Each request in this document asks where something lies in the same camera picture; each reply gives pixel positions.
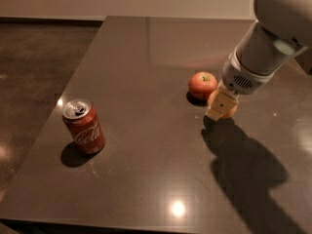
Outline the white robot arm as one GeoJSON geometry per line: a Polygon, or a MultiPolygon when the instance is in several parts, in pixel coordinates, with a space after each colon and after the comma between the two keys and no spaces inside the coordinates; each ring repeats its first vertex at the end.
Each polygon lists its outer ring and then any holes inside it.
{"type": "Polygon", "coordinates": [[[255,21],[222,68],[206,115],[219,120],[240,95],[265,86],[289,59],[312,48],[312,0],[253,0],[255,21]]]}

